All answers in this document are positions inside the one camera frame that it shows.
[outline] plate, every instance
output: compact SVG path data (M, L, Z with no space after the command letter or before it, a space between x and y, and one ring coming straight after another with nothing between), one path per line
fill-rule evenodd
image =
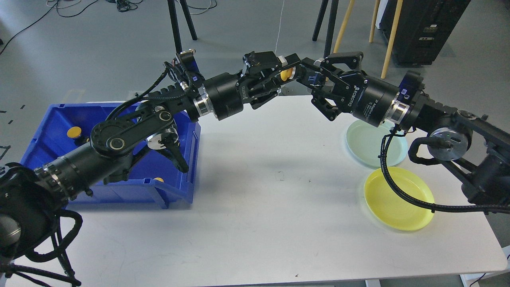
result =
M378 158L381 150L383 136L389 134L391 123L383 123L374 127L362 120L352 123L347 129L347 146L354 157L362 163L372 167L380 167ZM403 137L394 137L388 149L386 159L388 166L401 163L407 155L407 141Z
M434 203L434 196L427 184L410 171L388 167L395 183L407 194L422 201ZM386 183L381 169L375 170L365 182L365 200L372 213L383 223L406 231L418 230L425 227L434 213L421 208L393 192Z

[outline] light green plate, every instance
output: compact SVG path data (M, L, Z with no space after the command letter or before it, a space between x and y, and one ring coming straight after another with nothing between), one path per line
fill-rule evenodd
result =
M380 167L379 154L383 136L389 134L390 123L383 123L378 128L357 120L349 126L346 133L347 146L354 157L362 163L373 167ZM394 137L388 149L388 166L397 165L405 159L407 141L403 137Z

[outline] blue storage crate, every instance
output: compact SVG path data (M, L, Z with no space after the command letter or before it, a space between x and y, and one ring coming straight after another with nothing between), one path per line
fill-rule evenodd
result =
M76 148L67 137L73 126L82 128L82 134L90 135L92 128L106 119L119 103L88 103L50 105L48 111L21 159L21 164L34 169L43 166ZM127 109L135 111L138 104ZM150 151L132 169L129 180L91 186L94 196L81 193L70 203L156 203L168 208L171 202L183 199L193 202L194 179L200 139L200 125L190 121L184 112L174 115L181 142L181 152L189 165L186 174L178 171L170 160L156 151ZM138 152L144 142L135 148ZM164 182L155 180L160 177Z

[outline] yellow plate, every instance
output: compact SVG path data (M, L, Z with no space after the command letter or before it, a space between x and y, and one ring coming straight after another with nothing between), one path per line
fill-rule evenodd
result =
M397 185L414 198L434 203L434 196L417 175L410 171L388 167ZM434 213L396 195L386 183L381 169L375 170L365 182L365 200L372 213L383 223L400 230L412 231L425 227Z

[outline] wooden leg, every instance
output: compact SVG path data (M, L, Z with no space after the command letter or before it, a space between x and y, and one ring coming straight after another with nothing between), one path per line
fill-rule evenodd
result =
M380 3L381 0L375 0L374 14L372 15L372 26L370 27L370 39L368 40L369 43L374 41L375 20L377 19L377 12L379 10Z
M400 18L400 11L402 10L403 0L397 1L397 9L395 10L395 17L393 18L393 25L391 26L390 40L388 41L388 49L386 50L386 57L384 59L384 66L382 68L381 79L386 78L388 66L390 65L391 50L393 50L393 42L395 41L395 34L397 34L398 20Z
M335 48L333 48L333 53L336 53L338 51L338 47L340 47L340 43L342 42L342 38L344 37L345 27L347 26L347 22L349 21L350 13L352 11L353 6L354 0L350 0L349 7L347 7L347 11L345 12L344 21L342 22L342 26L340 27L340 32L338 33Z

